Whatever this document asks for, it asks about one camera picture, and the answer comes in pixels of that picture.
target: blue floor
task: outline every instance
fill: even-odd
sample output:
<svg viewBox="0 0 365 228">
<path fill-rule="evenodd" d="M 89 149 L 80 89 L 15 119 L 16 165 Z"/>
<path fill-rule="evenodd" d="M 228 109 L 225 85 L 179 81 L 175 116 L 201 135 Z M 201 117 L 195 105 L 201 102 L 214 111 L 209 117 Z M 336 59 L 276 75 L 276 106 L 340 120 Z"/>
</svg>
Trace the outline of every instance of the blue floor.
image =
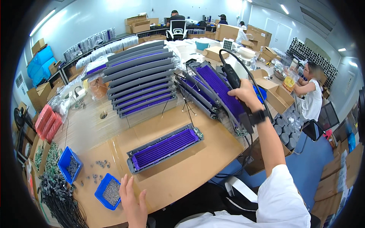
<svg viewBox="0 0 365 228">
<path fill-rule="evenodd" d="M 301 152 L 306 135 L 302 133 L 295 148 L 295 152 Z M 293 177 L 294 183 L 301 193 L 307 208 L 311 210 L 314 205 L 316 193 L 323 167 L 333 160 L 333 152 L 329 142 L 322 136 L 317 142 L 307 139 L 304 151 L 300 155 L 291 154 L 286 158 L 287 166 Z M 221 173 L 235 173 L 241 164 L 234 160 Z M 265 171 L 250 176 L 246 171 L 239 177 L 247 186 L 254 188 L 260 186 L 266 179 Z M 224 179 L 212 178 L 214 182 L 223 185 Z"/>
</svg>

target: metal bowl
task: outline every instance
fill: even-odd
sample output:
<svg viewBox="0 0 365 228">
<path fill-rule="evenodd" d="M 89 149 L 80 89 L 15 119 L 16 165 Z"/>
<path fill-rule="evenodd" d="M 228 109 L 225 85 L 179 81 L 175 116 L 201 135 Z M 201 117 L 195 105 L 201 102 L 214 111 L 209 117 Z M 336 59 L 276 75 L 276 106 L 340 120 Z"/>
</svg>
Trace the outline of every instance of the metal bowl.
<svg viewBox="0 0 365 228">
<path fill-rule="evenodd" d="M 282 81 L 284 81 L 284 79 L 286 77 L 286 74 L 277 68 L 274 68 L 274 75 L 275 75 L 275 77 L 277 77 L 278 79 L 280 79 Z"/>
</svg>

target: door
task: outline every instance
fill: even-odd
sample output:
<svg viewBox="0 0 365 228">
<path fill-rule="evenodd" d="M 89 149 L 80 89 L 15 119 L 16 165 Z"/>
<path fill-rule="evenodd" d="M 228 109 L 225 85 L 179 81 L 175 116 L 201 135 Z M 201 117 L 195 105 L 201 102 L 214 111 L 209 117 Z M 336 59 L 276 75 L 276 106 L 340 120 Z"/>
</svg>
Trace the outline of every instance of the door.
<svg viewBox="0 0 365 228">
<path fill-rule="evenodd" d="M 286 52 L 289 47 L 288 42 L 291 34 L 292 28 L 279 23 L 279 27 L 274 38 L 273 47 L 279 49 L 282 52 Z"/>
<path fill-rule="evenodd" d="M 279 27 L 279 24 L 280 23 L 277 21 L 274 21 L 270 18 L 266 18 L 266 24 L 264 30 L 272 34 L 269 47 L 273 47 L 274 45 L 275 35 Z"/>
</svg>

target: fluorescent light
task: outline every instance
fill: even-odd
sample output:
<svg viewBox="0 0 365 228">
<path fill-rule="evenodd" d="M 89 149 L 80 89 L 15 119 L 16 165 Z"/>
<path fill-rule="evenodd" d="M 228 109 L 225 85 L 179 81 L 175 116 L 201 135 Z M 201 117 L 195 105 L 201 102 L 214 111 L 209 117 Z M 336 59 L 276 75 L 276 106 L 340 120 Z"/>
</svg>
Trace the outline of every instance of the fluorescent light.
<svg viewBox="0 0 365 228">
<path fill-rule="evenodd" d="M 285 12 L 286 14 L 289 14 L 288 10 L 285 8 L 285 6 L 284 6 L 283 4 L 281 4 L 280 6 L 281 6 L 281 8 L 284 10 L 284 12 Z"/>
<path fill-rule="evenodd" d="M 38 25 L 32 30 L 32 32 L 29 34 L 29 36 L 33 36 L 37 31 L 38 29 L 52 16 L 52 14 L 54 14 L 56 10 L 52 10 L 45 18 L 43 18 L 39 23 Z"/>
<path fill-rule="evenodd" d="M 356 64 L 356 63 L 354 63 L 354 62 L 349 61 L 349 64 L 350 64 L 351 66 L 357 67 L 357 64 Z"/>
</svg>

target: person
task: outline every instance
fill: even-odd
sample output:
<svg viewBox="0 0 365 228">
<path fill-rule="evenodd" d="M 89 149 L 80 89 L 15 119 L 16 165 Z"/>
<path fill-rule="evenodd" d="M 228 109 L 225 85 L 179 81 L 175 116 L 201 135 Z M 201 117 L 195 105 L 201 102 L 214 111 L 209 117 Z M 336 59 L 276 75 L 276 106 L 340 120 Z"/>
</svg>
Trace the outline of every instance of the person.
<svg viewBox="0 0 365 228">
<path fill-rule="evenodd" d="M 264 109 L 252 84 L 247 79 L 241 79 L 240 88 L 229 91 L 228 95 L 245 102 L 252 112 Z M 176 227 L 310 227 L 311 216 L 294 185 L 293 178 L 286 166 L 282 143 L 268 117 L 264 122 L 257 124 L 257 132 L 267 179 L 258 190 L 256 222 L 243 215 L 230 215 L 223 210 L 214 212 L 215 215 L 204 213 L 199 217 L 178 223 Z M 129 180 L 127 178 L 128 176 L 125 175 L 121 180 L 120 197 L 129 227 L 145 228 L 147 220 L 146 191 L 143 190 L 139 195 L 138 205 L 132 188 L 133 177 Z"/>
<path fill-rule="evenodd" d="M 177 10 L 171 11 L 171 17 L 170 21 L 172 20 L 185 20 L 185 17 L 183 15 L 179 15 L 179 12 Z"/>
<path fill-rule="evenodd" d="M 245 26 L 245 23 L 243 21 L 241 21 L 240 23 L 241 28 L 243 28 L 244 30 L 247 30 L 247 27 Z"/>
<path fill-rule="evenodd" d="M 225 14 L 218 15 L 218 17 L 220 17 L 220 21 L 218 22 L 218 24 L 228 24 Z"/>
<path fill-rule="evenodd" d="M 314 62 L 308 62 L 304 66 L 303 70 L 304 77 L 308 81 L 299 78 L 298 84 L 294 85 L 294 105 L 295 110 L 297 110 L 302 116 L 307 120 L 318 121 L 320 109 L 322 107 L 322 92 L 320 89 L 320 80 L 324 75 L 323 68 Z M 298 97 L 299 94 L 307 93 L 305 99 Z"/>
</svg>

